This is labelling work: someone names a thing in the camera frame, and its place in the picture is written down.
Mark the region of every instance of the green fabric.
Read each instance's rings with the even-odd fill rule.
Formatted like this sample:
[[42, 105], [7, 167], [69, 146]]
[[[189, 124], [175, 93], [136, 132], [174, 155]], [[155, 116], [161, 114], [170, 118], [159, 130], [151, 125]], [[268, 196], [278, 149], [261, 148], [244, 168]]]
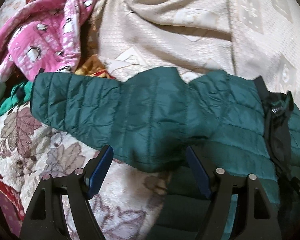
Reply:
[[[11, 96], [9, 98], [4, 99], [0, 103], [0, 116], [4, 115], [6, 112], [8, 112], [10, 109], [15, 107], [16, 105], [21, 105], [21, 104], [29, 101], [30, 96], [31, 96], [32, 85], [33, 85], [33, 83], [30, 81], [22, 82], [18, 85], [15, 85], [11, 90]], [[25, 97], [23, 98], [23, 100], [20, 100], [16, 95], [18, 88], [24, 89]]]
[[[110, 144], [115, 158], [145, 172], [179, 167], [185, 161], [185, 147], [201, 144], [203, 155], [230, 174], [256, 174], [270, 202], [274, 206], [280, 203], [274, 164], [263, 138], [264, 111], [251, 80], [219, 70], [186, 84], [176, 68], [170, 67], [139, 73], [125, 83], [41, 73], [34, 81], [31, 111], [39, 121], [69, 132], [90, 147], [101, 149]], [[297, 106], [289, 129], [292, 175], [300, 179]], [[189, 206], [195, 207], [198, 192], [189, 195], [190, 184], [183, 184], [184, 194], [175, 195], [192, 199]], [[181, 202], [179, 198], [174, 200], [177, 206]], [[190, 215], [185, 214], [183, 221]], [[232, 227], [233, 216], [234, 212], [227, 228]], [[160, 232], [170, 225], [158, 226]], [[175, 229], [187, 234], [195, 228]]]

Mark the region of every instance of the white plush blanket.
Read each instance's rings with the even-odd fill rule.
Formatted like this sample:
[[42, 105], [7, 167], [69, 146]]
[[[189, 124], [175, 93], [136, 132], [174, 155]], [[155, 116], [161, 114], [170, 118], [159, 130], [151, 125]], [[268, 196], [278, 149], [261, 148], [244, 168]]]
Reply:
[[[295, 0], [99, 0], [90, 53], [126, 81], [158, 65], [189, 82], [214, 69], [290, 90], [300, 108], [300, 7]], [[69, 174], [98, 154], [36, 121], [29, 106], [0, 118], [0, 189], [24, 215], [44, 173]], [[113, 161], [92, 210], [107, 239], [144, 239], [162, 208], [169, 173]], [[69, 230], [77, 239], [65, 199]]]

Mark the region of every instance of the jacket sleeve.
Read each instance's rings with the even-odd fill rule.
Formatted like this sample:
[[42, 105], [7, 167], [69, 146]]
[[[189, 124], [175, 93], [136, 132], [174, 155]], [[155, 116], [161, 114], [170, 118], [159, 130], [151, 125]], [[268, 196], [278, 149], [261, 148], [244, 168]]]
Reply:
[[100, 149], [110, 138], [120, 89], [117, 80], [40, 73], [34, 80], [31, 112], [40, 122]]

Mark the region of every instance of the pink penguin-print fabric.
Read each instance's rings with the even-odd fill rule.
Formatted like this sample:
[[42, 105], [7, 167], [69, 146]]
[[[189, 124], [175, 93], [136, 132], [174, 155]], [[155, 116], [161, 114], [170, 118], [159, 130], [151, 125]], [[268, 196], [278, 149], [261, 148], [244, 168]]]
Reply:
[[80, 27], [96, 0], [36, 0], [0, 30], [0, 78], [16, 65], [30, 81], [45, 72], [74, 71], [81, 57]]

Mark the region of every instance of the silver object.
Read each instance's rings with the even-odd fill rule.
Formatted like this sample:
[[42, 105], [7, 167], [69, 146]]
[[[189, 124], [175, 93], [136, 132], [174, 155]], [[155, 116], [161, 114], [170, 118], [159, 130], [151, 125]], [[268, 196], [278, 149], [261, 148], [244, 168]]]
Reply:
[[225, 170], [223, 168], [217, 168], [216, 169], [216, 173], [218, 173], [218, 174], [224, 174]]
[[82, 174], [83, 173], [83, 169], [82, 168], [78, 168], [78, 169], [76, 169], [75, 171], [74, 171], [74, 174], [75, 175], [80, 175], [80, 174]]
[[51, 177], [50, 174], [44, 174], [44, 175], [42, 176], [42, 179], [43, 179], [43, 180], [48, 180], [48, 179], [50, 179], [50, 177]]
[[249, 179], [251, 180], [256, 180], [257, 179], [257, 176], [254, 175], [253, 173], [249, 174]]

